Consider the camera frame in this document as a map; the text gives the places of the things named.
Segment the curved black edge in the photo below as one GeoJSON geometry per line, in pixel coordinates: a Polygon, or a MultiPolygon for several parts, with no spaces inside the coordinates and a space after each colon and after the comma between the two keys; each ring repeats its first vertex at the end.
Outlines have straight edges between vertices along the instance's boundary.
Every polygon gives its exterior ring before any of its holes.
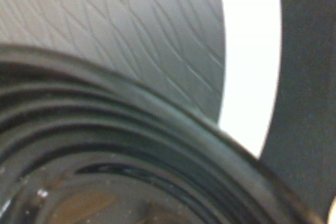
{"type": "Polygon", "coordinates": [[[327,220],[336,195],[334,2],[282,5],[280,80],[261,161],[327,220]]]}
{"type": "Polygon", "coordinates": [[[73,78],[78,77],[84,82],[91,82],[105,90],[115,88],[120,97],[126,97],[130,104],[145,111],[153,110],[160,115],[162,122],[165,121],[163,123],[171,128],[178,129],[186,134],[187,139],[195,139],[193,144],[199,144],[204,149],[208,149],[208,151],[202,152],[204,157],[210,158],[219,168],[228,172],[241,188],[249,189],[250,197],[258,201],[261,207],[271,212],[273,218],[277,219],[280,218],[279,215],[285,214],[286,218],[295,220],[297,223],[322,223],[265,167],[238,144],[222,134],[216,124],[195,111],[181,109],[168,100],[162,100],[162,97],[141,84],[123,77],[111,76],[108,70],[66,55],[54,54],[40,49],[3,46],[0,47],[1,62],[60,70],[66,74],[69,73],[73,78]],[[142,105],[142,100],[150,102],[148,105],[142,105]],[[250,189],[252,180],[258,181],[258,184],[250,189]]]}

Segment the gray textured surface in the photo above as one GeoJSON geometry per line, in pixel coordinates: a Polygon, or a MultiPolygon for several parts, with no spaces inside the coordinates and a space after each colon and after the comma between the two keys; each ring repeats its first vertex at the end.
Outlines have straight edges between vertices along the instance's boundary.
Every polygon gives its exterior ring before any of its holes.
{"type": "Polygon", "coordinates": [[[217,119],[220,0],[0,0],[0,43],[54,49],[139,80],[217,119]]]}

